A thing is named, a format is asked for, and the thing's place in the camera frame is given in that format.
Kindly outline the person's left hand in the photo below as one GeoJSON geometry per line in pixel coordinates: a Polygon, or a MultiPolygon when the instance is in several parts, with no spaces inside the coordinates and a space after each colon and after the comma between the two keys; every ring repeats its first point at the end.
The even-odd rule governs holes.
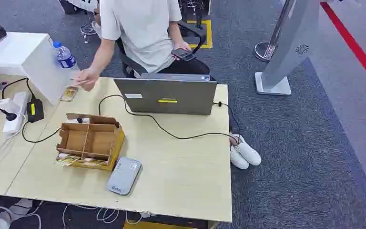
{"type": "Polygon", "coordinates": [[[186,42],[176,43],[172,50],[172,56],[176,60],[182,61],[188,61],[193,57],[192,50],[186,42]]]}

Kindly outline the person's right hand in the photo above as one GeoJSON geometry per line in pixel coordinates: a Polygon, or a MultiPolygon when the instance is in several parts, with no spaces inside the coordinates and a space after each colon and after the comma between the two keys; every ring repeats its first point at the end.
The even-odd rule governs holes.
{"type": "Polygon", "coordinates": [[[79,71],[75,77],[75,85],[80,86],[85,91],[91,91],[101,74],[100,69],[87,68],[79,71]]]}

